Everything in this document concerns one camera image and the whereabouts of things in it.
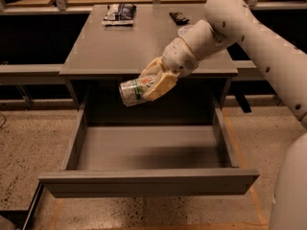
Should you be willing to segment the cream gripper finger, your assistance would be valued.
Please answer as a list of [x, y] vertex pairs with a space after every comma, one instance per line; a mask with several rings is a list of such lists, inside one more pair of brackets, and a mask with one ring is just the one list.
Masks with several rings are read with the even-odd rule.
[[173, 72], [159, 72], [143, 97], [147, 101], [155, 101], [169, 92], [176, 84], [176, 74]]
[[146, 76], [155, 76], [155, 79], [158, 81], [161, 79], [161, 76], [164, 72], [164, 66], [161, 62], [161, 57], [156, 57], [151, 63], [149, 63], [146, 68], [139, 75], [140, 78]]

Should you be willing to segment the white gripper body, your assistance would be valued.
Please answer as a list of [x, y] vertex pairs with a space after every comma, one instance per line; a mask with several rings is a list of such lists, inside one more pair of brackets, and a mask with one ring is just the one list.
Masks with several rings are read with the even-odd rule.
[[189, 76], [199, 67], [199, 61], [181, 37], [175, 38], [162, 54], [163, 66], [179, 77]]

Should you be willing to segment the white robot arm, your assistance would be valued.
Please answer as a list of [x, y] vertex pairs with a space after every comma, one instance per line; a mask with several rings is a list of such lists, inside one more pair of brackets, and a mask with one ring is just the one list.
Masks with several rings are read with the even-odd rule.
[[[154, 101], [199, 62], [237, 43], [282, 102], [307, 124], [307, 55], [261, 24], [244, 0], [207, 0], [205, 18], [174, 39], [142, 74], [156, 79], [143, 94]], [[307, 133], [288, 148], [272, 197], [269, 230], [307, 230]]]

